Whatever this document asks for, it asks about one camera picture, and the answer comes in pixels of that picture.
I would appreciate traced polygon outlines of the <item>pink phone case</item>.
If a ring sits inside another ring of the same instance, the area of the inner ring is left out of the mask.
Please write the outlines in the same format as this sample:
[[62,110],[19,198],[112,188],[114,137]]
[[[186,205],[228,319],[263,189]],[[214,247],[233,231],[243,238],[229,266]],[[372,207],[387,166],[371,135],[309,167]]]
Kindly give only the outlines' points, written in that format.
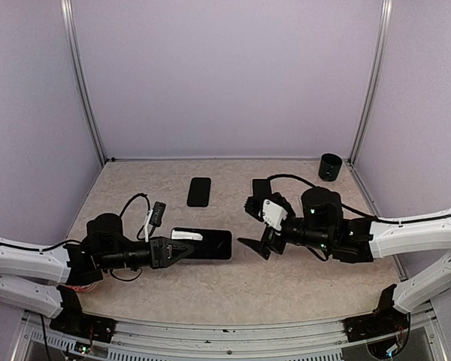
[[272,187],[269,179],[252,179],[252,194],[255,199],[266,199],[272,195]]

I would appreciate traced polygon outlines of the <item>black smartphone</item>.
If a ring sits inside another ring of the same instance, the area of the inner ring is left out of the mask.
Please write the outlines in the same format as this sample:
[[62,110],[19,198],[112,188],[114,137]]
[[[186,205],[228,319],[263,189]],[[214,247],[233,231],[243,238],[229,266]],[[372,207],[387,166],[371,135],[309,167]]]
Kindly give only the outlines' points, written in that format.
[[192,245],[193,252],[186,259],[229,260],[232,257],[233,237],[228,230],[175,227],[171,239]]

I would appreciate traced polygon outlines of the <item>black phone case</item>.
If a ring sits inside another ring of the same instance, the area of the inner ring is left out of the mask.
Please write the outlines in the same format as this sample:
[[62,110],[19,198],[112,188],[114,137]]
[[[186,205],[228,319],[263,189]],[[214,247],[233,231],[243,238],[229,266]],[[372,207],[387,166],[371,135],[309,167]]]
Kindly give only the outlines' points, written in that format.
[[191,208],[206,208],[210,201],[211,179],[193,177],[190,181],[186,204]]

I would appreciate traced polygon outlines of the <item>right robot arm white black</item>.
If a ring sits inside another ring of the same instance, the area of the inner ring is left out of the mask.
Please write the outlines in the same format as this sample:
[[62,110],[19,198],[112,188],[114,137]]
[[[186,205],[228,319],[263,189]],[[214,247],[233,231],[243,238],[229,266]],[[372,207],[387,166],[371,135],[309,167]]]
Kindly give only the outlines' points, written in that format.
[[249,197],[244,210],[265,224],[260,240],[239,238],[262,258],[282,254],[287,244],[307,248],[325,262],[373,262],[388,256],[430,250],[445,254],[412,278],[393,284],[380,295],[369,326],[378,334],[389,331],[399,317],[451,287],[451,208],[417,217],[383,219],[369,215],[347,219],[341,196],[323,187],[301,195],[303,215],[279,193]]

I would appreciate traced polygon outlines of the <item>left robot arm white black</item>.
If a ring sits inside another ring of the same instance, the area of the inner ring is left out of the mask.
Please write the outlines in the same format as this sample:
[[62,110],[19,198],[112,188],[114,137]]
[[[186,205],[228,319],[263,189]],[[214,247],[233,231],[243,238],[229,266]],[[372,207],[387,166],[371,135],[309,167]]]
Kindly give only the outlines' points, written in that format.
[[74,288],[98,283],[115,269],[167,268],[192,254],[193,246],[166,237],[132,241],[123,234],[123,222],[105,213],[86,225],[82,241],[67,240],[41,248],[0,238],[0,301],[59,316],[76,335],[90,327]]

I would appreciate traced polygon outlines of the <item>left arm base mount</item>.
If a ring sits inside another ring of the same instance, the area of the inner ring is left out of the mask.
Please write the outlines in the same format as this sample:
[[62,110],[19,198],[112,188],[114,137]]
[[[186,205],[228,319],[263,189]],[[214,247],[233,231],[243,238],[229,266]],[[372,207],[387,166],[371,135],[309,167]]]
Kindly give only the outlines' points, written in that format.
[[50,328],[66,335],[110,344],[117,322],[91,314],[60,314],[50,321]]

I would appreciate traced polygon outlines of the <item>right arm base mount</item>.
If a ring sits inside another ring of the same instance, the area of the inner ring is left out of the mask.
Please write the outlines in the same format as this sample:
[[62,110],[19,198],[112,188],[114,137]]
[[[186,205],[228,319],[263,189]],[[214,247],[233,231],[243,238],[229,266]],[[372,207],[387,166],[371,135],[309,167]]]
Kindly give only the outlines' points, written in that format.
[[393,311],[370,313],[344,319],[348,342],[363,341],[399,332],[410,324],[409,314]]

